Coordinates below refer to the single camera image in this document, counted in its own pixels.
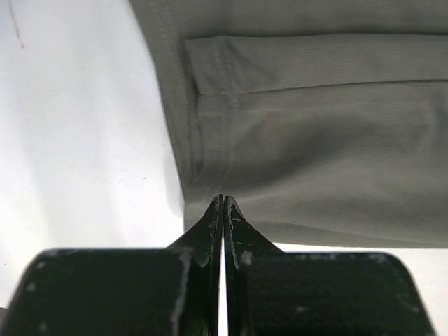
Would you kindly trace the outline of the grey t shirt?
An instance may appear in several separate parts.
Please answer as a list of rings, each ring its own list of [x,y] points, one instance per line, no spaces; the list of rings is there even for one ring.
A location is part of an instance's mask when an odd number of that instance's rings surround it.
[[[447,246],[446,1],[133,1],[192,227]]]

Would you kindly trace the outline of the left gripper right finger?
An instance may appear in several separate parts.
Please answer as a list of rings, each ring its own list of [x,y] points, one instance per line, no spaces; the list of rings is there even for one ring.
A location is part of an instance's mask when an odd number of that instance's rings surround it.
[[[230,335],[434,335],[407,268],[387,253],[287,253],[223,201]]]

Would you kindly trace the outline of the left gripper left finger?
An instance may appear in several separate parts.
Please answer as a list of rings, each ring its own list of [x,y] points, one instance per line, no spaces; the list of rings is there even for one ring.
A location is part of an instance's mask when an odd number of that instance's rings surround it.
[[[216,335],[223,197],[162,249],[63,248],[28,265],[2,335]]]

